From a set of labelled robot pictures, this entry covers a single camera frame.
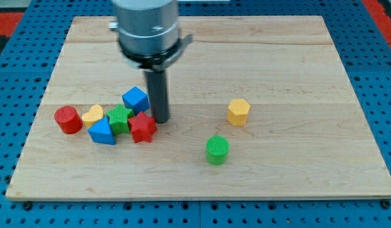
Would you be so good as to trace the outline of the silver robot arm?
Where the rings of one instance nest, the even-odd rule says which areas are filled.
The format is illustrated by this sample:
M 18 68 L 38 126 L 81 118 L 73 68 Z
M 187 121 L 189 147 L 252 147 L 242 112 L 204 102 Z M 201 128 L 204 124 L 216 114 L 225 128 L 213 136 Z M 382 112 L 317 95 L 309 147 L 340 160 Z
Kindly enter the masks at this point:
M 152 116 L 170 119 L 166 69 L 192 42 L 182 36 L 175 0 L 112 0 L 116 20 L 109 29 L 118 34 L 120 51 L 133 67 L 144 71 Z

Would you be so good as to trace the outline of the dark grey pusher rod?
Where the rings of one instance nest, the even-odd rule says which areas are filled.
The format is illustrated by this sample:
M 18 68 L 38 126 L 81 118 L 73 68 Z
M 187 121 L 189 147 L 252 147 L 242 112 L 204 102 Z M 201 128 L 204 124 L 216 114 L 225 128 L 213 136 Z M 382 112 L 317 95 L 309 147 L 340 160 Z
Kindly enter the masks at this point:
M 164 124 L 170 119 L 166 72 L 147 70 L 144 75 L 152 116 L 156 123 Z

